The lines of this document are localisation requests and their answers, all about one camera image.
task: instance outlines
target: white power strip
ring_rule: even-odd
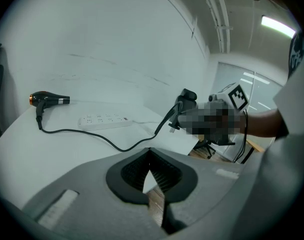
[[[78,126],[84,131],[118,128],[132,123],[129,118],[116,113],[86,114],[78,120]]]

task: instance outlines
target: wooden floor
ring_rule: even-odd
[[[189,156],[198,158],[198,159],[208,159],[208,152],[205,148],[199,148],[197,150],[192,150],[189,153]],[[213,155],[211,158],[211,161],[214,162],[229,162],[225,158],[221,157],[218,154]],[[156,223],[161,226],[162,219],[163,219],[163,210],[164,210],[164,194],[160,190],[160,188],[157,186],[154,189],[152,189],[150,192],[147,193],[149,197],[149,212],[153,219],[156,221]]]

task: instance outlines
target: white table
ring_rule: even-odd
[[[86,114],[118,113],[137,122],[160,122],[162,117],[144,106],[100,102],[71,102],[70,105],[47,108],[43,114],[43,128],[53,131],[63,128],[78,129],[78,119]],[[96,130],[121,149],[127,149],[139,140],[153,136],[157,123]],[[164,124],[158,135],[139,144],[163,148],[188,155],[198,139],[184,130],[169,132]],[[0,196],[22,209],[42,188],[74,167],[101,158],[119,154],[104,140],[75,132],[45,134],[37,127],[35,107],[23,113],[0,138]],[[156,186],[149,172],[144,192]]]

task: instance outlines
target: ceiling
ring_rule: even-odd
[[[294,30],[298,27],[289,12],[269,0],[225,0],[231,30],[231,52],[247,54],[285,71],[288,70],[290,37],[261,25],[262,16],[273,18]],[[219,52],[217,35],[210,40],[210,51]]]
[[[211,11],[205,0],[181,0],[193,17],[198,18],[198,28],[209,45],[212,54],[219,53],[219,41]],[[216,5],[221,14],[218,0]],[[231,33],[231,53],[241,53],[264,60],[288,71],[291,39],[273,29],[261,25],[262,16],[268,16],[298,29],[287,10],[269,0],[225,0]],[[226,45],[226,31],[223,31]]]

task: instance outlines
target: pipe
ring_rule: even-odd
[[[220,17],[220,14],[219,14],[217,6],[216,6],[216,2],[215,2],[215,0],[209,0],[209,1],[210,1],[211,5],[212,5],[212,8],[213,8],[213,11],[214,11],[214,14],[215,14],[215,18],[216,18],[216,21],[217,21],[217,26],[221,27],[222,26],[222,22],[221,22],[221,17]],[[219,31],[220,37],[221,37],[222,53],[224,53],[225,52],[225,45],[224,45],[223,30],[218,29],[218,31]]]
[[[252,44],[252,39],[253,39],[253,34],[254,34],[254,24],[255,24],[255,1],[253,0],[252,31],[251,31],[250,43],[248,44],[248,50],[250,49],[251,44]]]
[[[216,27],[220,27],[220,26],[218,25],[217,17],[216,17],[216,15],[215,15],[215,12],[214,12],[214,9],[213,9],[213,7],[212,7],[212,4],[210,3],[209,0],[205,0],[205,1],[206,1],[207,5],[208,5],[210,11],[211,11],[211,14],[212,14],[212,17],[213,17],[214,24],[216,25]],[[216,29],[216,32],[217,32],[217,37],[218,37],[218,43],[219,43],[219,47],[220,47],[220,52],[223,53],[223,52],[224,52],[224,40],[223,40],[223,44],[222,44],[222,38],[221,38],[222,35],[223,35],[223,33],[222,33],[222,30],[219,30],[218,28]]]
[[[230,23],[229,23],[229,20],[228,20],[228,14],[227,14],[227,8],[226,8],[225,0],[219,0],[219,2],[220,2],[220,5],[221,5],[225,26],[229,27]],[[226,52],[229,54],[230,50],[231,50],[231,32],[228,28],[226,29],[226,50],[227,50]]]

